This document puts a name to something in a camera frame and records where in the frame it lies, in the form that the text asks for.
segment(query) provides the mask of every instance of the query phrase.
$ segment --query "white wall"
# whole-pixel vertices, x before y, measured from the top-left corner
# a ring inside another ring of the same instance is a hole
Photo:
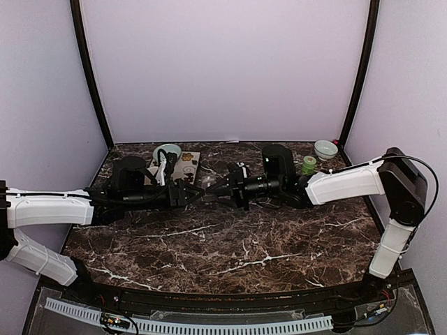
[[[0,1],[0,179],[11,187],[88,185],[107,149],[76,45],[69,1]],[[24,229],[60,250],[68,227]],[[38,277],[0,262],[0,334],[21,334]]]
[[[359,163],[397,146],[427,161],[439,175],[439,201],[402,261],[416,273],[438,334],[447,333],[446,18],[443,0],[381,2],[369,71],[346,148]],[[386,201],[374,201],[386,218]]]
[[[82,3],[115,142],[338,138],[368,0]]]

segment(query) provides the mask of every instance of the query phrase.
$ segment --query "black pole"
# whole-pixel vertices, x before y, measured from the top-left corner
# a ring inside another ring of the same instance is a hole
[[[377,17],[379,16],[380,0],[371,0],[369,3],[368,22],[366,25],[365,40],[363,41],[362,55],[360,57],[360,64],[358,65],[356,83],[349,103],[348,112],[344,120],[342,133],[339,138],[339,145],[344,147],[349,137],[354,117],[362,93],[363,84],[365,83],[366,72],[368,69],[369,58],[371,56],[372,42],[374,40],[374,33],[376,31]]]
[[[91,66],[89,49],[85,38],[84,24],[82,23],[82,13],[79,0],[70,0],[71,15],[73,16],[73,25],[75,27],[76,40],[78,40],[79,54],[81,56],[82,67],[84,68],[85,79],[89,87],[91,101],[98,118],[99,126],[108,149],[113,148],[112,134],[110,133],[107,119],[105,118],[103,105],[99,98],[98,87],[96,86],[93,68]]]

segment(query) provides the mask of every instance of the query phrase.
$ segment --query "white bowl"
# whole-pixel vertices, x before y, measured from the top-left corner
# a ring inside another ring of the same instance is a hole
[[[322,160],[327,161],[328,159],[334,158],[338,152],[338,148],[332,142],[326,140],[319,140],[315,142],[314,145],[315,154]]]
[[[166,151],[166,153],[172,152],[173,154],[176,154],[176,155],[177,155],[177,160],[179,160],[179,159],[180,159],[180,156],[182,155],[182,148],[180,148],[178,145],[176,145],[176,144],[171,144],[171,143],[162,144],[160,147],[157,147],[157,148],[154,150],[154,154],[153,154],[153,156],[154,156],[154,161],[155,161],[156,163],[158,163],[158,162],[157,162],[157,157],[158,157],[158,153],[159,153],[159,150],[160,150],[160,149],[163,149],[164,151]],[[160,159],[161,159],[162,161],[165,161],[165,160],[166,160],[166,158],[164,157],[164,155],[161,155]]]

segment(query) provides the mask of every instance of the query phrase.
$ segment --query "green can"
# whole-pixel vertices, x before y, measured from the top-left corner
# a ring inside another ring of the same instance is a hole
[[[301,174],[307,176],[315,172],[316,158],[305,156],[302,160]]]

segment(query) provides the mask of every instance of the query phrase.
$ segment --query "brown marble surface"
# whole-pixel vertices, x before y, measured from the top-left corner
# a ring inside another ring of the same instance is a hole
[[[205,175],[222,177],[230,161],[262,171],[267,143],[181,143],[200,151],[196,184]],[[282,143],[299,170],[312,143]],[[139,155],[148,162],[157,144],[119,144],[95,185],[111,173],[112,160]],[[344,166],[337,156],[321,168]],[[266,293],[359,281],[379,233],[361,198],[313,209],[231,209],[202,200],[185,209],[139,211],[109,226],[73,228],[65,255],[85,261],[98,283],[143,290],[203,294]]]

